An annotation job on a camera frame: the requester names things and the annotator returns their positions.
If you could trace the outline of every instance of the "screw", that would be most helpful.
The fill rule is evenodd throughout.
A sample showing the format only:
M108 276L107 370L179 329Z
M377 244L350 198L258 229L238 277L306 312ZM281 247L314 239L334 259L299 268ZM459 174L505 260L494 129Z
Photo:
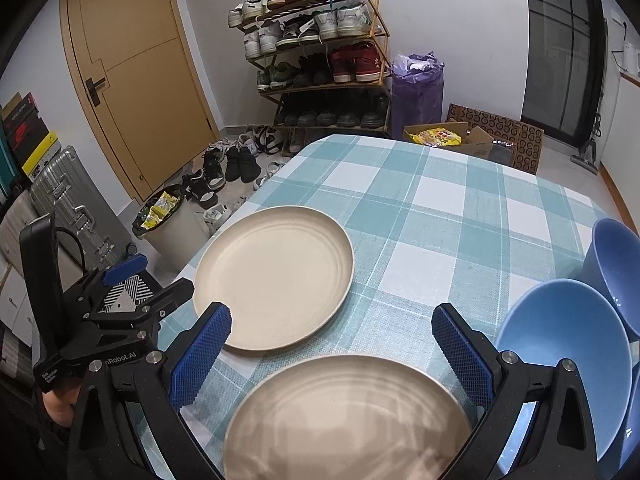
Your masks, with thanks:
M575 372L575 363L571 359L562 359L562 368L567 372Z
M94 359L89 363L90 372L97 372L100 368L102 368L102 361L100 361L100 359Z
M511 350L505 350L500 354L500 357L509 365L514 365L518 362L518 355L516 352L512 352Z
M154 365L159 363L162 360L162 352L159 350L154 350L153 352L149 352L146 355L146 362L150 365Z

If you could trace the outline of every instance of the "trash can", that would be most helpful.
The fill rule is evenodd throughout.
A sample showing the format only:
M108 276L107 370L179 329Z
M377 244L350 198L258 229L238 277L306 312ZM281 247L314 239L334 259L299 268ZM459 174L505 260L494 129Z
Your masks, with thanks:
M399 54L391 68L391 137L402 140L409 124L442 122L444 63L430 52L426 56Z
M164 200L164 193L177 202ZM204 223L196 217L179 184L165 187L149 198L137 214L132 231L176 270L182 270L209 240Z

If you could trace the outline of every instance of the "table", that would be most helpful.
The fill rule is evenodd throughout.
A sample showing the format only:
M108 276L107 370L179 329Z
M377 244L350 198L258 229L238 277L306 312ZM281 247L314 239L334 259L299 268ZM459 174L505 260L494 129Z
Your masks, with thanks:
M575 276L593 224L606 216L579 193L493 162L342 135L307 146L219 232L278 205L313 207L343 225L356 257L353 285L336 316L293 348L252 357L222 352L195 402L181 411L221 468L226 427L244 396L283 366L317 355L360 352L417 367L471 414L431 334L434 307L451 302L473 329L493 341L526 290ZM179 277L194 279L205 249ZM247 262L243 279L251 280L254 272L260 269ZM282 293L287 293L286 276ZM195 321L189 301L163 320L158 346L166 349ZM148 431L142 441L156 473L171 478Z

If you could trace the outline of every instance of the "silver suitcase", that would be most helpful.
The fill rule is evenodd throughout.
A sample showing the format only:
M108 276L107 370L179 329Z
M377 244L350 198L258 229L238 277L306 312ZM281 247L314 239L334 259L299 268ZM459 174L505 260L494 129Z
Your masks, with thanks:
M0 251L6 260L24 278L22 257L20 256L20 231L38 217L28 191L15 200L0 223ZM71 259L63 248L58 249L58 267L62 288L67 290L82 277L78 264Z
M31 186L36 211L55 211L56 224L75 233L89 269L106 269L135 252L122 222L95 187L73 146L67 146L42 170ZM61 235L60 244L80 262L78 246Z

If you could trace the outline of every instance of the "purple bag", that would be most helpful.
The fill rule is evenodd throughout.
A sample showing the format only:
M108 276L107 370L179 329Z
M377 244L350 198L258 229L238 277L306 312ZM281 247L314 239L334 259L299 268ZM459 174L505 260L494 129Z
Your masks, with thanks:
M442 122L444 63L433 51L426 56L399 54L391 68L391 137L402 140L402 131L410 124Z

